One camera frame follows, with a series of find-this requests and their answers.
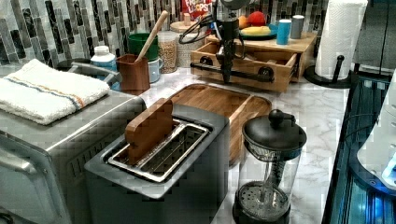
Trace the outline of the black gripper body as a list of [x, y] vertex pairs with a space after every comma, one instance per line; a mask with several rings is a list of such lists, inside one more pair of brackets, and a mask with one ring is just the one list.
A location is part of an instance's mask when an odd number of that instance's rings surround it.
[[217, 37], [223, 46], [225, 60], [234, 56], [233, 41], [239, 37], [239, 20], [236, 11], [247, 4], [247, 0], [217, 0]]

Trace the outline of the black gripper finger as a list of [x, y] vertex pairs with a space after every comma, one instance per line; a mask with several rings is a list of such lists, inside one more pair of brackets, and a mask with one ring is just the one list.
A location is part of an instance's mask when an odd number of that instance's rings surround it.
[[221, 65], [222, 77], [225, 83], [229, 83], [232, 74], [233, 60], [224, 59]]

